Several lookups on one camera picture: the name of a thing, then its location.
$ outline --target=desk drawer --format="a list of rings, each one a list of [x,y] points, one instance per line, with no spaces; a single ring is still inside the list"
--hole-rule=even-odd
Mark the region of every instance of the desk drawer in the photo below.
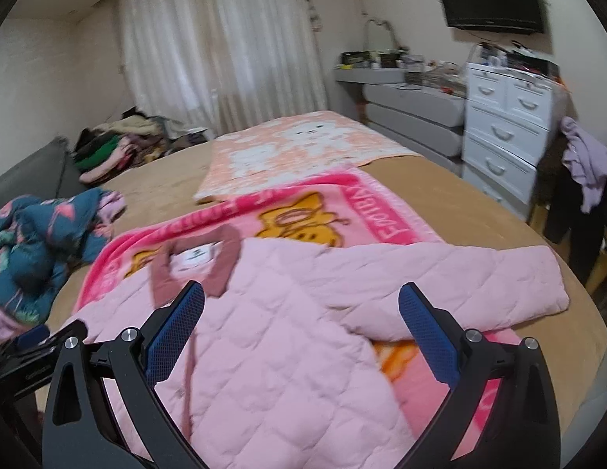
[[[536,180],[534,166],[470,131],[464,134],[462,158],[521,202],[530,202]]]
[[[489,107],[504,109],[506,106],[506,77],[470,68],[469,100]]]
[[[475,102],[468,103],[466,130],[533,166],[542,158],[549,139],[544,128]]]
[[[486,194],[496,203],[502,205],[503,208],[514,214],[514,216],[524,222],[528,219],[530,207],[527,204],[523,204],[501,185],[497,185],[468,164],[464,164],[462,179],[473,185],[480,192]]]
[[[508,77],[506,111],[544,129],[551,128],[553,93],[550,88]]]

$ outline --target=metal screw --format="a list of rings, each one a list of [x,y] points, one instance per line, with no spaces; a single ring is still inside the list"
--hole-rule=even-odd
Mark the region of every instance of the metal screw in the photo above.
[[[469,342],[477,343],[482,341],[482,334],[478,332],[476,329],[467,330],[465,334],[466,340]]]
[[[135,328],[128,328],[123,330],[121,338],[126,342],[132,342],[136,338],[136,335],[138,335],[138,332]]]
[[[78,343],[79,340],[77,337],[69,337],[67,340],[65,340],[65,347],[67,349],[73,349]]]
[[[538,349],[538,341],[535,338],[526,338],[525,339],[525,347],[527,347],[527,349]]]

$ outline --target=green clothing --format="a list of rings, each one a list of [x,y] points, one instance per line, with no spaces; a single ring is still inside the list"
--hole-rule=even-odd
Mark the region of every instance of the green clothing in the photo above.
[[[99,166],[99,164],[103,164],[108,159],[108,157],[112,155],[112,152],[115,151],[115,148],[117,148],[120,139],[121,138],[119,136],[114,136],[107,143],[97,148],[93,155],[90,155],[89,157],[79,162],[76,162],[76,167],[81,172],[85,172],[93,169],[94,167]]]

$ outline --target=white curtain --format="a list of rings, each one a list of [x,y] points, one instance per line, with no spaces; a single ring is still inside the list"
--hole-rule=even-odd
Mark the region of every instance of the white curtain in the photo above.
[[[121,0],[140,109],[239,131],[326,109],[306,0]]]

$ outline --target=pink quilted jacket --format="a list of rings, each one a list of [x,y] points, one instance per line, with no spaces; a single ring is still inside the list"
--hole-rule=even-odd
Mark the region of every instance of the pink quilted jacket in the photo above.
[[[241,244],[231,233],[217,235],[221,253],[196,276],[207,291],[203,316],[170,379],[156,385],[211,469],[392,469],[414,436],[368,339],[410,338],[397,307],[408,281],[465,328],[504,328],[568,304],[546,246],[330,249],[287,239]],[[88,325],[87,342],[140,327],[191,278],[172,276],[169,254],[205,242],[164,248],[80,310],[74,318]],[[107,387],[129,446],[148,456],[118,390]]]

